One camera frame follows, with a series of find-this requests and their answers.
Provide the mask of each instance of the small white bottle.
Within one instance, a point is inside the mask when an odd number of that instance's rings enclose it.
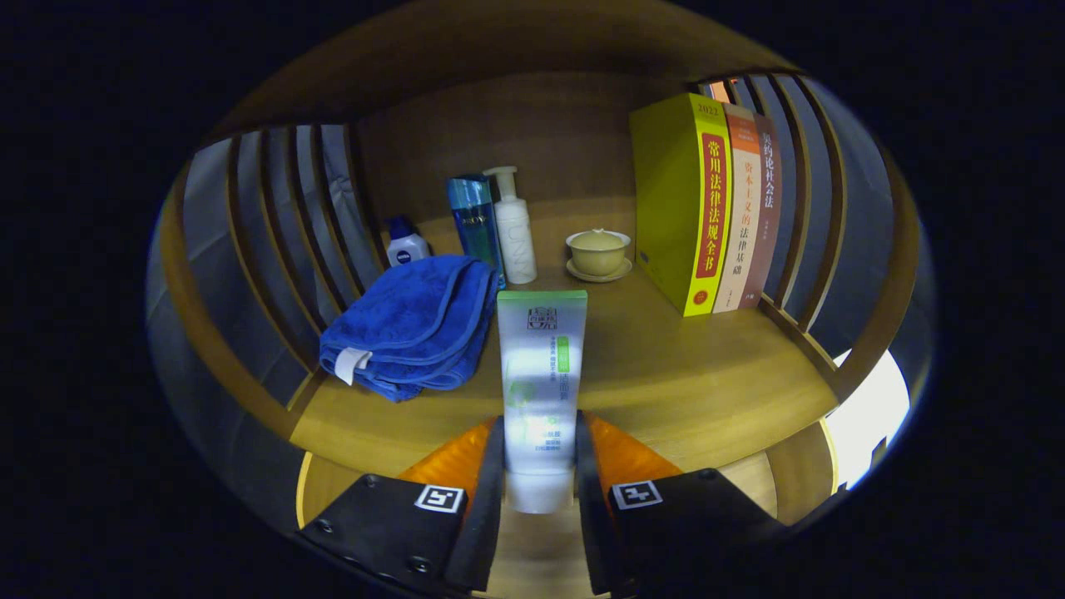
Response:
[[[389,264],[397,266],[412,260],[421,260],[429,256],[429,244],[422,236],[414,232],[410,223],[403,216],[389,218]]]
[[[499,249],[507,280],[514,285],[536,279],[536,253],[532,250],[532,230],[525,200],[514,191],[517,166],[496,166],[482,172],[495,176],[499,187],[499,201],[495,205],[495,228],[499,233]]]

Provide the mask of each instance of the saucer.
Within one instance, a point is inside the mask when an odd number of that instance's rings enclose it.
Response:
[[[597,277],[597,276],[593,276],[593,275],[587,275],[585,273],[581,273],[573,264],[573,258],[570,258],[570,261],[566,263],[566,270],[570,271],[571,275],[577,277],[580,280],[587,280],[589,282],[610,282],[611,280],[618,280],[621,277],[627,275],[628,271],[633,270],[633,261],[629,260],[628,258],[625,258],[625,261],[622,262],[622,264],[620,266],[618,266],[618,269],[616,271],[613,271],[612,273],[610,273],[610,274],[608,274],[606,276],[602,276],[602,277]]]

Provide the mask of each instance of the pump dispenser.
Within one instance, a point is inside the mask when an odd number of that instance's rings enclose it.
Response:
[[[495,225],[499,232],[499,248],[507,280],[514,285],[531,282],[537,277],[532,230],[525,200],[514,191],[517,166],[496,166],[482,174],[495,177],[499,201],[495,205]]]

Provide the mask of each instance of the blue towel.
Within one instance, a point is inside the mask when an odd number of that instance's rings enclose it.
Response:
[[[337,345],[376,352],[421,343],[440,327],[459,275],[474,261],[469,256],[432,256],[384,271],[325,330],[323,352]]]
[[[381,378],[370,379],[361,374],[364,371],[356,371],[354,378],[363,387],[384,395],[393,402],[402,402],[415,398],[422,391],[422,388],[449,391],[461,387],[466,381],[470,379],[471,376],[473,376],[474,371],[477,369],[477,362],[480,360],[481,350],[485,347],[485,339],[488,338],[488,328],[492,322],[492,314],[495,311],[496,291],[497,289],[494,285],[490,286],[491,302],[490,305],[489,303],[486,303],[485,308],[487,317],[481,319],[480,323],[478,323],[477,329],[471,339],[471,343],[461,354],[459,360],[446,372],[417,384],[395,383]]]
[[[322,336],[320,361],[335,373],[346,349],[373,352],[353,379],[404,401],[423,387],[455,389],[472,375],[495,310],[495,269],[437,256],[384,272]]]

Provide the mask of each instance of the facial cleanser tube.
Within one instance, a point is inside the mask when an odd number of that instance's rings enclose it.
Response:
[[[501,291],[507,499],[550,514],[573,499],[587,291]]]

